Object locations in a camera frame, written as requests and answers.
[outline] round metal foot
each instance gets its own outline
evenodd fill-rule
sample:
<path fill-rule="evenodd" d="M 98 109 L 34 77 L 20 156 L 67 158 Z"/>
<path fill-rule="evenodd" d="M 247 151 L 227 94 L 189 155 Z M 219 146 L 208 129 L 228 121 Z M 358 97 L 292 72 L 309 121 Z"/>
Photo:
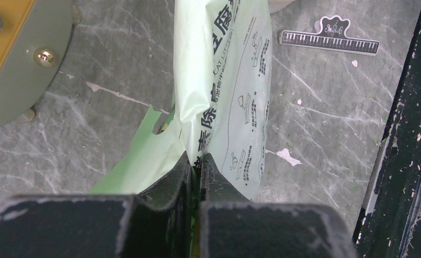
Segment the round metal foot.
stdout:
<path fill-rule="evenodd" d="M 73 25 L 76 26 L 82 21 L 82 12 L 79 7 L 73 5 Z"/>
<path fill-rule="evenodd" d="M 25 124 L 31 122 L 36 117 L 36 111 L 34 109 L 28 109 L 25 113 L 23 113 L 19 118 L 17 118 L 17 122 L 20 124 Z"/>

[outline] white object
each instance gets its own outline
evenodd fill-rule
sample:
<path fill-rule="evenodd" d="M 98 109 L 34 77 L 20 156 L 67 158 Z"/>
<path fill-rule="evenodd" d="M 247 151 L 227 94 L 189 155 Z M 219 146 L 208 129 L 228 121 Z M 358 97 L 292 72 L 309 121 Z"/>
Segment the white object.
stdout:
<path fill-rule="evenodd" d="M 268 0 L 269 12 L 278 12 L 292 2 L 294 2 L 294 0 Z"/>

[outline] yellow and gray object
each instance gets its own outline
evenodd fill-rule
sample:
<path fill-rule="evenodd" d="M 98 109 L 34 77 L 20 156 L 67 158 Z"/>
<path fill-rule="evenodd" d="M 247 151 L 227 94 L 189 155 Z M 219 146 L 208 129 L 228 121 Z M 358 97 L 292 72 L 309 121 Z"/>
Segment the yellow and gray object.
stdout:
<path fill-rule="evenodd" d="M 34 117 L 79 15 L 72 0 L 0 0 L 0 126 Z"/>

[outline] marble table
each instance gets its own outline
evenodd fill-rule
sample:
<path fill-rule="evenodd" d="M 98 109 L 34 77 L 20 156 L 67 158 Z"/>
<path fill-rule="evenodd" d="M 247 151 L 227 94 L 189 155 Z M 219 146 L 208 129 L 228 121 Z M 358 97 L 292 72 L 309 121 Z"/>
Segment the marble table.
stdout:
<path fill-rule="evenodd" d="M 20 193 L 85 193 L 127 152 L 150 104 L 171 110 L 174 1 L 75 4 L 84 19 L 38 117 L 0 128 L 0 203 Z M 420 7 L 297 0 L 272 15 L 274 38 L 285 29 L 313 32 L 321 16 L 337 14 L 351 20 L 348 36 L 381 47 L 373 57 L 274 45 L 257 201 L 326 204 L 353 229 Z M 275 155 L 284 149 L 301 164 Z"/>

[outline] worn black edge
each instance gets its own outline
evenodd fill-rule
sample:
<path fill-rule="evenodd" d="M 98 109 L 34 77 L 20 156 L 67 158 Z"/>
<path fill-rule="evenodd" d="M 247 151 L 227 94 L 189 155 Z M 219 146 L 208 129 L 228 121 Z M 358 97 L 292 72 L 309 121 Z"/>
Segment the worn black edge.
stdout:
<path fill-rule="evenodd" d="M 421 175 L 421 12 L 353 234 L 363 257 L 397 257 Z"/>

